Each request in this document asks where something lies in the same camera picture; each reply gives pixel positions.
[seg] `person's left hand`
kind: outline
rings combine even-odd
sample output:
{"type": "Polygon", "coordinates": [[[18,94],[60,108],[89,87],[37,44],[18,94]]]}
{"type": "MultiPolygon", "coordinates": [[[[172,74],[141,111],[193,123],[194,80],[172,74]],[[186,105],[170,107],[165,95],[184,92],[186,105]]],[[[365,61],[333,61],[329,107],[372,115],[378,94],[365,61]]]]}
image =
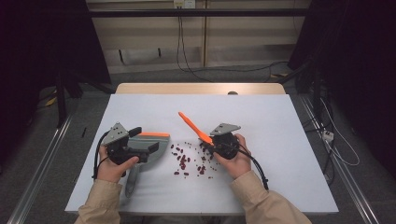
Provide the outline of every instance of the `person's left hand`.
{"type": "MultiPolygon", "coordinates": [[[[106,147],[100,146],[99,155],[100,161],[107,157],[106,147]]],[[[132,168],[135,164],[137,164],[138,161],[139,158],[132,157],[125,163],[117,165],[116,163],[111,161],[110,158],[107,158],[99,166],[97,179],[119,183],[122,174],[126,170],[132,168]]]]}

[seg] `power strip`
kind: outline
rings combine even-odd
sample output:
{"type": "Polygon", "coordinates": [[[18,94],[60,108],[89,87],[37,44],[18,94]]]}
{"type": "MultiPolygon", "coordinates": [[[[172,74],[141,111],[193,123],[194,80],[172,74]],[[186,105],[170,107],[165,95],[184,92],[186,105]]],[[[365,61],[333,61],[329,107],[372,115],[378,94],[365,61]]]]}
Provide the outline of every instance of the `power strip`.
{"type": "Polygon", "coordinates": [[[334,139],[334,133],[331,133],[331,132],[325,130],[322,133],[322,139],[326,140],[328,143],[330,143],[334,139]]]}
{"type": "Polygon", "coordinates": [[[174,0],[174,8],[195,8],[195,0],[174,0]]]}

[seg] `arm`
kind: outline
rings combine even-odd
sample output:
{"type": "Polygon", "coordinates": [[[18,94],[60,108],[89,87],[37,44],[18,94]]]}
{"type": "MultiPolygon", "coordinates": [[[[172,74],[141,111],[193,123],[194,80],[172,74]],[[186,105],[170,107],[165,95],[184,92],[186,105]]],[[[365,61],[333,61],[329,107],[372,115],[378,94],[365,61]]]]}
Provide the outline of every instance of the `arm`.
{"type": "MultiPolygon", "coordinates": [[[[245,138],[240,134],[235,137],[247,149],[245,138]]],[[[251,171],[247,156],[238,153],[235,158],[226,160],[215,153],[215,157],[234,179],[231,188],[245,209],[247,223],[311,223],[286,198],[264,188],[260,179],[251,171]]]]}
{"type": "Polygon", "coordinates": [[[122,185],[118,184],[122,173],[138,162],[132,157],[125,163],[117,165],[106,159],[106,148],[99,149],[100,160],[104,160],[98,170],[87,202],[78,209],[79,217],[75,223],[120,223],[119,203],[122,185]]]}

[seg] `gray plastic part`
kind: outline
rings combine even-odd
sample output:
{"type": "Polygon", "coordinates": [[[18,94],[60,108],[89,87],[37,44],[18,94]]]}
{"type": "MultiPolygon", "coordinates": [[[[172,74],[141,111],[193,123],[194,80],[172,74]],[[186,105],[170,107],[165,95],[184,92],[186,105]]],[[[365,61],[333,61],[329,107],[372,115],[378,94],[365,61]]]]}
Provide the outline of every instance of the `gray plastic part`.
{"type": "Polygon", "coordinates": [[[228,123],[221,123],[215,130],[213,130],[210,134],[211,135],[222,135],[225,133],[230,133],[241,129],[241,126],[228,124],[228,123]]]}
{"type": "Polygon", "coordinates": [[[158,160],[168,148],[168,143],[169,143],[169,136],[157,137],[157,136],[149,136],[149,135],[147,136],[138,135],[129,139],[128,147],[151,146],[152,144],[157,142],[160,143],[160,147],[158,148],[157,151],[149,155],[148,162],[138,163],[131,168],[125,186],[125,196],[127,198],[131,198],[132,194],[134,193],[134,187],[136,185],[137,178],[139,177],[140,169],[143,169],[146,165],[149,165],[150,163],[153,163],[156,160],[158,160]]]}
{"type": "Polygon", "coordinates": [[[102,141],[102,146],[107,146],[110,143],[113,143],[125,136],[129,136],[128,131],[122,125],[117,122],[108,132],[106,137],[102,141]]]}

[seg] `white cable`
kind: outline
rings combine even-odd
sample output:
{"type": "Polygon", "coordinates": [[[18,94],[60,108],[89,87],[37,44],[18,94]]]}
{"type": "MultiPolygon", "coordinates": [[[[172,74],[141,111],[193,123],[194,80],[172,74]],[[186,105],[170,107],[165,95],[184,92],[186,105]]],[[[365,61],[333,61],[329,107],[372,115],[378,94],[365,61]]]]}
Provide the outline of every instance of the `white cable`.
{"type": "Polygon", "coordinates": [[[326,109],[327,114],[329,115],[329,119],[332,122],[332,126],[334,127],[334,129],[338,132],[338,134],[340,134],[340,136],[344,139],[344,141],[349,145],[350,149],[352,149],[353,153],[355,154],[356,158],[358,159],[358,161],[356,163],[350,163],[348,161],[345,161],[340,154],[338,154],[337,152],[334,151],[334,149],[332,149],[332,147],[330,147],[329,144],[329,148],[330,150],[334,153],[334,155],[336,157],[338,157],[338,159],[340,159],[343,163],[348,164],[350,166],[357,166],[359,165],[359,163],[361,163],[361,159],[359,158],[358,153],[356,153],[355,149],[348,143],[348,141],[345,139],[345,137],[338,131],[337,127],[335,127],[334,121],[332,121],[332,116],[330,115],[329,110],[327,109],[326,104],[323,102],[323,99],[320,98],[320,101],[323,103],[324,108],[326,109]]]}

